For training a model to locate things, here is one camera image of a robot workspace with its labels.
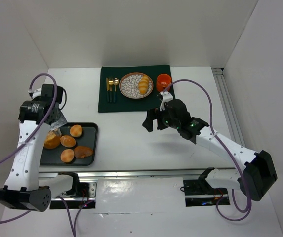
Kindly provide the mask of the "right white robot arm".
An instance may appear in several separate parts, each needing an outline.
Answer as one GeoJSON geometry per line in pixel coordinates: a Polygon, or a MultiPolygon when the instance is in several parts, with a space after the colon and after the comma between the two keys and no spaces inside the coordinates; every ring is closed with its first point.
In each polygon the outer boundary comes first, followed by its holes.
{"type": "Polygon", "coordinates": [[[161,92],[160,98],[160,106],[147,111],[143,127],[152,132],[156,121],[157,130],[176,129],[182,138],[231,161],[235,171],[208,168],[200,179],[214,189],[241,190],[251,200],[260,201],[277,180],[271,155],[245,148],[213,130],[206,121],[191,116],[186,105],[169,92],[161,92]]]}

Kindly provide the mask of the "large orange round bread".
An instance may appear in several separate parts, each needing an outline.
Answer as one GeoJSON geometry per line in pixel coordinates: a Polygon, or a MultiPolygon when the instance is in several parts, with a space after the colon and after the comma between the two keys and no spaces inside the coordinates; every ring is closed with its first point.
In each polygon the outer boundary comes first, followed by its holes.
{"type": "Polygon", "coordinates": [[[52,130],[48,133],[44,142],[44,148],[52,150],[60,145],[61,132],[59,130],[52,130]]]}

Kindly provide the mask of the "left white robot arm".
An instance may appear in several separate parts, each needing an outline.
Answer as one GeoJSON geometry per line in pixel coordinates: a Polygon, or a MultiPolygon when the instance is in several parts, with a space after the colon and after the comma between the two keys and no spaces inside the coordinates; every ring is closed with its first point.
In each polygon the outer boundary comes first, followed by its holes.
{"type": "Polygon", "coordinates": [[[62,117],[59,104],[64,93],[60,86],[43,84],[19,109],[19,150],[4,187],[0,188],[0,203],[9,209],[44,212],[52,198],[62,193],[74,196],[78,191],[79,177],[75,173],[60,172],[54,178],[39,181],[44,143],[51,126],[62,117]]]}

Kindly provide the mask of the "metal tongs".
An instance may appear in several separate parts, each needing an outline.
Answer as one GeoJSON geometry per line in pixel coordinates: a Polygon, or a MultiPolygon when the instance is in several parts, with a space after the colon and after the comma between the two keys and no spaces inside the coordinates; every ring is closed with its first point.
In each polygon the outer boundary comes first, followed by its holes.
{"type": "Polygon", "coordinates": [[[62,136],[62,132],[60,130],[61,127],[63,127],[66,124],[65,121],[57,121],[54,122],[51,127],[50,130],[57,136],[62,136]]]}

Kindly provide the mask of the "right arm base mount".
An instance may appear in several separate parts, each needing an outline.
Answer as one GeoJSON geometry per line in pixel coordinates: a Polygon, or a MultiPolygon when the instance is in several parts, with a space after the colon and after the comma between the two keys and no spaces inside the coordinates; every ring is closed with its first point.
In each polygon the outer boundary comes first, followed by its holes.
{"type": "Polygon", "coordinates": [[[183,180],[180,191],[185,195],[186,207],[215,206],[219,200],[220,205],[230,205],[227,189],[214,189],[203,180],[183,180]]]}

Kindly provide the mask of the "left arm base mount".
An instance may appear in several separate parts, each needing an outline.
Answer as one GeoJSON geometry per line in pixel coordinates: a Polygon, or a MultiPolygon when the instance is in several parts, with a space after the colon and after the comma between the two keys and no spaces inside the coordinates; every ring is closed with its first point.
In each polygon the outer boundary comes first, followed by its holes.
{"type": "Polygon", "coordinates": [[[80,182],[80,189],[74,195],[62,193],[60,197],[64,199],[70,210],[95,209],[96,207],[97,182],[80,182]]]}

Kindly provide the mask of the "striped long bread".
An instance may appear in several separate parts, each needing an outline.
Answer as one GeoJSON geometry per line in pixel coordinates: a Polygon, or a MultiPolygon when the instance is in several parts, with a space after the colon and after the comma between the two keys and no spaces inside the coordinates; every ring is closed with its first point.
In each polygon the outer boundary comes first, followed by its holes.
{"type": "Polygon", "coordinates": [[[149,87],[149,77],[144,75],[139,84],[138,84],[138,89],[141,95],[144,95],[148,91],[149,87]]]}

